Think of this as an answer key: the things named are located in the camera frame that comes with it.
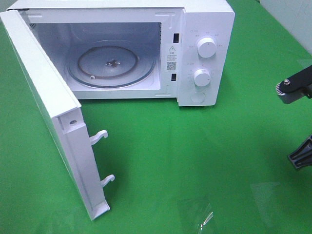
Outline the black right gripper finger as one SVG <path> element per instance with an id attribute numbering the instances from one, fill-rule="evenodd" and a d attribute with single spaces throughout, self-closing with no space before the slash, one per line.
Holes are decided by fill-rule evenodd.
<path id="1" fill-rule="evenodd" d="M 309 135 L 305 141 L 290 155 L 289 161 L 296 170 L 312 165 L 312 136 Z"/>

